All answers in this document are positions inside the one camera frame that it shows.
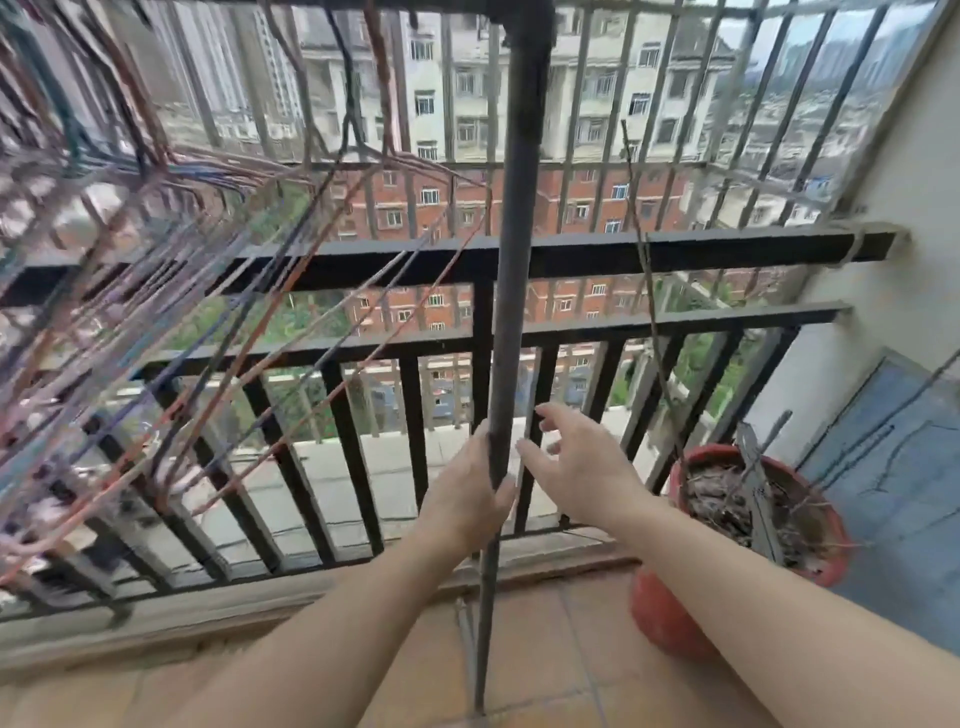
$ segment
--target soil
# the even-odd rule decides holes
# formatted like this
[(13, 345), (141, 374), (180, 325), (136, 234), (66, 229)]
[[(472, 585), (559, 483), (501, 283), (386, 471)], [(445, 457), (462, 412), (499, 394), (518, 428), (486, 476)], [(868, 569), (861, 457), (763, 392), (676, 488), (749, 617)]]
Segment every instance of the soil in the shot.
[[(753, 545), (753, 517), (741, 490), (742, 465), (710, 465), (694, 469), (686, 482), (686, 503), (694, 519), (719, 531), (741, 546)], [(819, 572), (829, 545), (823, 541), (821, 503), (805, 492), (789, 493), (767, 472), (773, 497), (774, 526), (789, 569)]]

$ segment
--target flower pot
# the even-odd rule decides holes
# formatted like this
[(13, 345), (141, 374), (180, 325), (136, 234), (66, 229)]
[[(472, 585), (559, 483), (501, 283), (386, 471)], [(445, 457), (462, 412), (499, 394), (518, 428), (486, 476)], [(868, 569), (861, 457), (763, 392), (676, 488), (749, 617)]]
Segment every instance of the flower pot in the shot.
[[(704, 445), (686, 454), (692, 473), (714, 465), (743, 465), (739, 449), (730, 445)], [(811, 543), (825, 544), (820, 552), (817, 570), (793, 569), (814, 584), (830, 587), (847, 572), (850, 540), (840, 515), (819, 494), (811, 494), (812, 486), (796, 471), (778, 460), (764, 457), (763, 469), (771, 482), (778, 483), (792, 502), (805, 498), (810, 505), (798, 510), (804, 535)], [(686, 493), (680, 482), (680, 464), (670, 471), (667, 496), (681, 511), (690, 514)], [(707, 639), (697, 622), (680, 601), (646, 566), (636, 571), (630, 596), (630, 612), (639, 630), (664, 652), (689, 660), (708, 660), (717, 655), (716, 647)]]

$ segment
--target building window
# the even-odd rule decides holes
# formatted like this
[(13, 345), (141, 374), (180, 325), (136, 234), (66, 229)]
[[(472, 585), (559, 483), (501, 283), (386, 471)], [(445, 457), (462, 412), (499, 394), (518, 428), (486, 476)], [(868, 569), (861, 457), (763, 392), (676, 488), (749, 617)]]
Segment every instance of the building window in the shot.
[(673, 135), (677, 132), (676, 119), (663, 119), (660, 122), (660, 128), (657, 130), (657, 143), (669, 144), (673, 141)]
[(457, 117), (457, 146), (458, 147), (486, 147), (487, 146), (486, 117), (458, 116)]
[(486, 68), (457, 68), (457, 96), (487, 97)]
[(382, 227), (384, 228), (402, 228), (403, 227), (403, 211), (398, 209), (388, 209), (384, 210), (384, 215), (381, 218)]
[(588, 99), (609, 99), (613, 96), (613, 84), (616, 71), (606, 68), (588, 69), (584, 76), (584, 97)]
[(599, 144), (606, 131), (606, 116), (581, 116), (577, 121), (577, 144)]
[(660, 44), (644, 43), (640, 46), (640, 55), (636, 59), (636, 65), (640, 68), (656, 68), (660, 61)]
[(690, 71), (674, 71), (670, 77), (670, 92), (667, 94), (671, 99), (683, 99), (686, 96), (686, 84), (690, 80)]
[(630, 115), (636, 116), (639, 113), (646, 113), (650, 108), (649, 93), (635, 93), (630, 97)]
[(433, 60), (433, 41), (432, 40), (411, 40), (410, 58), (414, 61), (432, 61)]
[(421, 159), (430, 159), (437, 161), (437, 142), (419, 141), (417, 142), (417, 156)]
[(417, 116), (433, 113), (433, 91), (414, 91), (414, 110)]

